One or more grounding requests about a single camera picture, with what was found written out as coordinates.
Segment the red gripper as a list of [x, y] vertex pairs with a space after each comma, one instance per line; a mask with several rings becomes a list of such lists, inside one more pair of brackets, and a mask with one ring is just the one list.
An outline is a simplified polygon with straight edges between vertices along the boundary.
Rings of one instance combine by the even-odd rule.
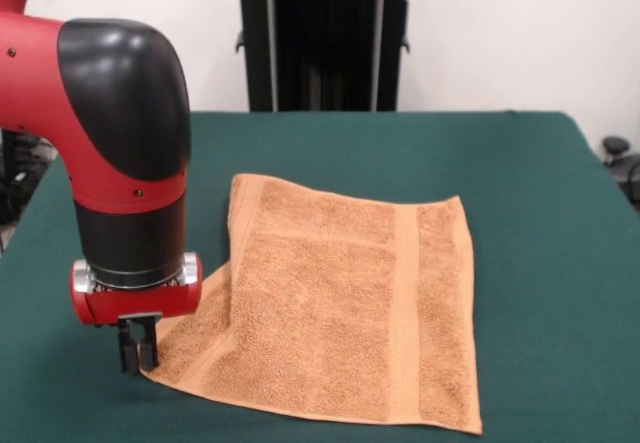
[[166, 282], [138, 289], [113, 289], [98, 282], [85, 260], [72, 266], [70, 292], [73, 308], [85, 325], [115, 325], [117, 322], [121, 372], [139, 372], [138, 346], [131, 337], [128, 320], [139, 320], [143, 330], [139, 343], [140, 366], [153, 371], [159, 366], [156, 316], [165, 318], [194, 313], [202, 293], [203, 270], [196, 253], [185, 253], [179, 271]]

